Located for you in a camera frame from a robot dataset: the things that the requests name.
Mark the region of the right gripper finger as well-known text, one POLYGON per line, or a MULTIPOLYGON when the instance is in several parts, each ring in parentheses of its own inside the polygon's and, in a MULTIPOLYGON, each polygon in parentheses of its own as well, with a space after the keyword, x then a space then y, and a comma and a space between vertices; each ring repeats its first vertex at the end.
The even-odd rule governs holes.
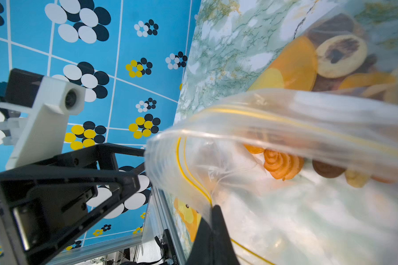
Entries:
POLYGON ((211 211, 211 222, 201 220, 187 265, 240 265, 221 207, 216 205, 211 211))

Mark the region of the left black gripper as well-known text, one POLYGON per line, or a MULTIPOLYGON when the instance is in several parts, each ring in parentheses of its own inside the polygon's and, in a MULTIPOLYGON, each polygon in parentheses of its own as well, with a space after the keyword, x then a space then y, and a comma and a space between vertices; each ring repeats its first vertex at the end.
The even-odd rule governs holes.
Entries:
POLYGON ((145 166, 120 171, 118 154, 144 151, 98 144, 0 172, 0 264, 48 263, 137 193, 145 166))

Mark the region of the ziploc bag of cookies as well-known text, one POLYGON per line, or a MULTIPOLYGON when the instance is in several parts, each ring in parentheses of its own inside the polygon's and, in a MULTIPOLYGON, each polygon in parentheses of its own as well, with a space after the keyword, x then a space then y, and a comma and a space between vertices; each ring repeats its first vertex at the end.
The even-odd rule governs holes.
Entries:
POLYGON ((145 164, 240 265, 398 265, 398 1, 202 1, 145 164))

